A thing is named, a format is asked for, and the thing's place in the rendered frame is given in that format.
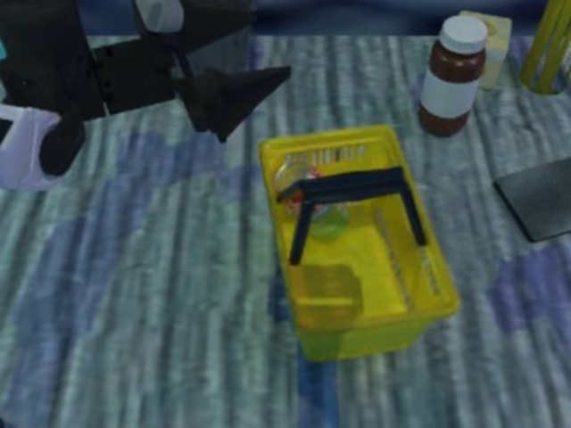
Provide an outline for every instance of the yellow object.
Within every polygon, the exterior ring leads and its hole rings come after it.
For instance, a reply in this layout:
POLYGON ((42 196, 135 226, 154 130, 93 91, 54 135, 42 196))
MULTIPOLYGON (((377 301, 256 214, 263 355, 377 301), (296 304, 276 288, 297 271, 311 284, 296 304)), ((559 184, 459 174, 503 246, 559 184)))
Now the yellow object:
POLYGON ((562 67, 570 41, 571 2, 549 0, 519 76, 522 83, 542 95, 561 92, 569 74, 562 67))
POLYGON ((462 11, 460 15, 478 18, 488 28, 488 37, 485 42, 485 68, 479 86, 482 89, 494 89, 508 54, 511 19, 469 11, 462 11))
POLYGON ((396 134, 377 126, 276 138, 261 144, 261 166, 280 264, 307 359, 354 358, 411 345, 459 297, 396 134), (301 264, 290 265, 295 218, 277 203, 274 176, 305 159, 323 176, 401 166, 427 246, 419 247, 399 195, 348 203, 348 224, 332 242, 308 237, 301 264))

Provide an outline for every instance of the container handle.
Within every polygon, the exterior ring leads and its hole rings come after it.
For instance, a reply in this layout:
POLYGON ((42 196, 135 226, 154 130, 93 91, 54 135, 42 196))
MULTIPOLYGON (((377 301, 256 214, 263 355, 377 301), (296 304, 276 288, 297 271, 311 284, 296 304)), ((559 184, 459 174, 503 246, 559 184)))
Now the container handle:
POLYGON ((305 178, 279 192, 277 203, 290 200, 297 195, 300 195, 302 200, 295 226, 294 242, 289 254, 290 265, 299 265, 302 260, 303 248, 310 231, 311 216, 316 205, 364 201, 394 193, 401 196, 417 244, 425 246, 426 235, 401 167, 305 178))

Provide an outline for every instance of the white bottle cap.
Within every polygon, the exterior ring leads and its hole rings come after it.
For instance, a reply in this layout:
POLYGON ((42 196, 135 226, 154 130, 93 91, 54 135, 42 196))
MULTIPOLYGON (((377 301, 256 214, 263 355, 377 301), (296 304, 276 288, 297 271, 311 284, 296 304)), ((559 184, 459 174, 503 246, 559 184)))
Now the white bottle cap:
POLYGON ((449 51, 471 55, 485 48, 487 36, 488 29, 479 19, 471 16, 452 16, 444 22, 438 39, 449 51))

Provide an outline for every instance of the bottle label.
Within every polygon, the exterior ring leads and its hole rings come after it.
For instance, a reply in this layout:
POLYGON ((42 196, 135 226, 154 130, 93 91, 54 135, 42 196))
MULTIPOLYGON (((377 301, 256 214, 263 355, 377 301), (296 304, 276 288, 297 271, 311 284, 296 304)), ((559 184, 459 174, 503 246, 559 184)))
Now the bottle label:
POLYGON ((439 118, 454 119, 470 111, 477 90, 478 80, 451 83, 427 70, 420 103, 429 113, 439 118))

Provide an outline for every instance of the small box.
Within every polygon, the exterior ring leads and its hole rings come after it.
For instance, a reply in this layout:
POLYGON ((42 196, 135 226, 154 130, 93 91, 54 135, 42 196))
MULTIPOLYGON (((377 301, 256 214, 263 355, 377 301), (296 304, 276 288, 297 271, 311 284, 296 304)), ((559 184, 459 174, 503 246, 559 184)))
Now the small box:
POLYGON ((494 89, 509 49, 511 19, 469 11, 462 11, 460 15, 478 18, 488 28, 485 44, 486 62, 484 74, 480 78, 480 87, 494 89))

